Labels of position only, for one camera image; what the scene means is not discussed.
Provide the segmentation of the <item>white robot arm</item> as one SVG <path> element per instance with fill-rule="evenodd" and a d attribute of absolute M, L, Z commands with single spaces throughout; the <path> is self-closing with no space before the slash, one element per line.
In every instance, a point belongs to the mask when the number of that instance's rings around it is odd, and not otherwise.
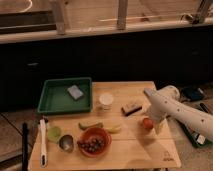
<path fill-rule="evenodd" d="M 150 102 L 147 113 L 155 124 L 170 115 L 213 142 L 213 116 L 180 103 L 176 87 L 166 86 L 160 90 L 145 88 L 144 94 Z"/>

